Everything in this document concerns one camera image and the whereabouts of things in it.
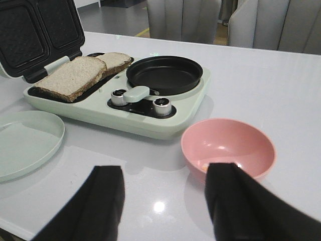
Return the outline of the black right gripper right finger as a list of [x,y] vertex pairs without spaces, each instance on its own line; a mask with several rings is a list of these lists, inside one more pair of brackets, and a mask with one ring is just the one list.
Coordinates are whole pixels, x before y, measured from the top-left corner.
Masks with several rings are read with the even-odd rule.
[[235,164],[212,163],[205,198],[216,240],[320,240],[320,222],[290,206]]

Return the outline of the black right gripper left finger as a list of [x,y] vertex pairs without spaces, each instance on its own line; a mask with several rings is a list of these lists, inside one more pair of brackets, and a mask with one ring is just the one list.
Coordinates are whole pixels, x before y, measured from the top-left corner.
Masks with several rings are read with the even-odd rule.
[[95,166],[34,240],[117,240],[125,199],[119,166]]

